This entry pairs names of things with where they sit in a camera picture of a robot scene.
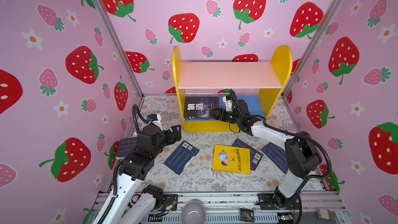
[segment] cartoon boy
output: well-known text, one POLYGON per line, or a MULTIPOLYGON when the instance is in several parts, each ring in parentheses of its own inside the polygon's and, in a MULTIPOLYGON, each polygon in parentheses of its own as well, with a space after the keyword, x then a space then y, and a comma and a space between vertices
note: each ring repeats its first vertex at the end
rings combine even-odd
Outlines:
POLYGON ((218 154, 218 157, 221 160, 221 164, 224 166, 231 165, 232 161, 235 161, 235 158, 232 157, 231 155, 227 154, 225 150, 222 150, 221 153, 218 154))

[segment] shelf board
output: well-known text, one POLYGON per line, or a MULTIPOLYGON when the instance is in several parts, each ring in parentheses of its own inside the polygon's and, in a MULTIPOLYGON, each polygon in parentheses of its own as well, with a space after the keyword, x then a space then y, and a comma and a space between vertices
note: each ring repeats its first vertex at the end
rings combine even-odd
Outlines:
POLYGON ((282 88, 271 62, 182 62, 179 89, 282 88))

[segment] yellow book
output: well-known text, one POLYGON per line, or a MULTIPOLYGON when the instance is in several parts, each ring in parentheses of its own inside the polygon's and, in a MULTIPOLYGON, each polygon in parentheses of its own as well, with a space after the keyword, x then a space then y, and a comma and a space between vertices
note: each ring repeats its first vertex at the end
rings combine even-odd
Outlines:
POLYGON ((250 149, 216 144, 213 170, 250 174, 250 149))

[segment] strawberry wallpaper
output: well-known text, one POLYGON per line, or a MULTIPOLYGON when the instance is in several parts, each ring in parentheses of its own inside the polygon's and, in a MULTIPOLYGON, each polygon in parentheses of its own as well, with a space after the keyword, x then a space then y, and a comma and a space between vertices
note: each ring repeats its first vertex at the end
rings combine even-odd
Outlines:
POLYGON ((185 61, 257 62, 286 44, 296 67, 331 1, 102 0, 146 94, 175 93, 176 45, 185 61))
POLYGON ((0 9, 0 223, 85 223, 138 97, 91 0, 0 9))
POLYGON ((288 98, 356 224, 398 223, 397 20, 396 0, 345 0, 288 98))

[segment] gray bowl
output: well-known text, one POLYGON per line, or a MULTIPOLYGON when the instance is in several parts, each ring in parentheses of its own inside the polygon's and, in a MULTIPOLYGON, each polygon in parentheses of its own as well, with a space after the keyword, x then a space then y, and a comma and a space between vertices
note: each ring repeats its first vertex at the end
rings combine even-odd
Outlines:
POLYGON ((205 224, 206 210, 198 201, 190 201, 182 208, 182 224, 205 224))

